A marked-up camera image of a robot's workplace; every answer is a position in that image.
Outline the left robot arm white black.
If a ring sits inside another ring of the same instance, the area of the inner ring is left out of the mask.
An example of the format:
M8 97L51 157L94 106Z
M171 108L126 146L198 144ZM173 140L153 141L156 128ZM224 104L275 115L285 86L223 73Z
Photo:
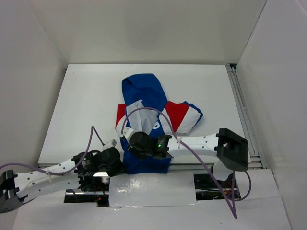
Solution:
M0 211L17 210L39 196L61 190L90 191L94 187L95 174L105 172L107 177L113 177L124 171L120 153L115 147L81 152L41 172L15 173L7 170L0 176Z

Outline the blue white red jacket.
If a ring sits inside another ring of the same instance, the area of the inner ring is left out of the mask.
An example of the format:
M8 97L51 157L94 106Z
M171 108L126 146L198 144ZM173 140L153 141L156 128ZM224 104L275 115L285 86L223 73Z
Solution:
M115 124L119 135L125 127L152 138L173 132L187 135L203 117L202 111L187 101L168 100L160 81L152 73L126 77L121 88L124 103L118 104Z

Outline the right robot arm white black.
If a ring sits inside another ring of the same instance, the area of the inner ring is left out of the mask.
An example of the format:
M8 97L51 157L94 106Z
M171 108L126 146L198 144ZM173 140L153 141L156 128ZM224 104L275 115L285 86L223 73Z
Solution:
M189 149L197 156L217 158L209 177L211 186L215 188L225 184L232 172L248 170L248 141L227 128L221 128L218 133L206 136L175 138L163 135L152 138L144 132L136 132L126 127L122 136L128 141L128 151L139 160L170 160L193 154Z

